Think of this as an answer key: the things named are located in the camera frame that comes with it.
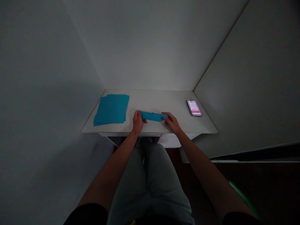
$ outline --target folded blue paper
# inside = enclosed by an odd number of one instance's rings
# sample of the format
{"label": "folded blue paper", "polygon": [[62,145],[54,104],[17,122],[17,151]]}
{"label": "folded blue paper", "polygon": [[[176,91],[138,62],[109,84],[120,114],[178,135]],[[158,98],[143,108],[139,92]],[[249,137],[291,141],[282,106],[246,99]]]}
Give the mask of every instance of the folded blue paper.
{"label": "folded blue paper", "polygon": [[94,117],[94,126],[124,123],[129,95],[109,94],[100,99],[97,114]]}
{"label": "folded blue paper", "polygon": [[143,112],[143,111],[141,111],[141,115],[143,119],[153,120],[157,122],[161,122],[163,121],[164,117],[168,117],[168,115],[164,115],[164,114],[156,114],[154,112],[150,113],[150,112]]}

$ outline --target dark floor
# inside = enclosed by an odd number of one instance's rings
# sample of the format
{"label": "dark floor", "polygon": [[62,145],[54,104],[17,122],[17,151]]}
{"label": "dark floor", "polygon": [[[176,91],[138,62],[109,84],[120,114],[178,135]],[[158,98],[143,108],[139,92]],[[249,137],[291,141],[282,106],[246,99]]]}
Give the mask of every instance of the dark floor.
{"label": "dark floor", "polygon": [[[167,152],[190,200],[196,224],[220,224],[190,164],[178,149]],[[300,224],[300,163],[216,163],[257,209],[264,224]]]}

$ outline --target person's left hand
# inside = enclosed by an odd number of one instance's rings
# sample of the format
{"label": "person's left hand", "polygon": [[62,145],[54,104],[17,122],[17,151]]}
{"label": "person's left hand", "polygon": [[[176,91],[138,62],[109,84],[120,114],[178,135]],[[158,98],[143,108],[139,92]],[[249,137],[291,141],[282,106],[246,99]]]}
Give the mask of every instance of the person's left hand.
{"label": "person's left hand", "polygon": [[132,132],[140,134],[143,124],[148,123],[147,120],[142,119],[142,114],[140,110],[136,110],[133,116],[133,129]]}

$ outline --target leg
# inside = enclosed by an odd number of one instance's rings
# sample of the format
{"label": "leg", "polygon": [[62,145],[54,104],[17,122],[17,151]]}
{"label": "leg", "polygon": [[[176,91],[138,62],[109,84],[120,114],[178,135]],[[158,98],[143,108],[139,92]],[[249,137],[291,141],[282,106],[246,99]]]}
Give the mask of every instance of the leg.
{"label": "leg", "polygon": [[183,224],[195,224],[190,202],[183,192],[175,168],[165,148],[145,142],[148,188],[154,213],[173,217]]}
{"label": "leg", "polygon": [[150,206],[150,194],[142,157],[133,149],[126,170],[113,197],[107,224],[130,224]]}

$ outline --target phone screen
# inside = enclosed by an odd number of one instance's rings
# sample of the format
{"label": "phone screen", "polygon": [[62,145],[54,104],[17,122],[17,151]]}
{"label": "phone screen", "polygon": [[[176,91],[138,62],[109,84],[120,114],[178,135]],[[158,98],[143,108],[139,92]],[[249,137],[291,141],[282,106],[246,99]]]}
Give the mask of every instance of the phone screen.
{"label": "phone screen", "polygon": [[187,105],[192,116],[202,116],[197,102],[193,99],[187,100]]}

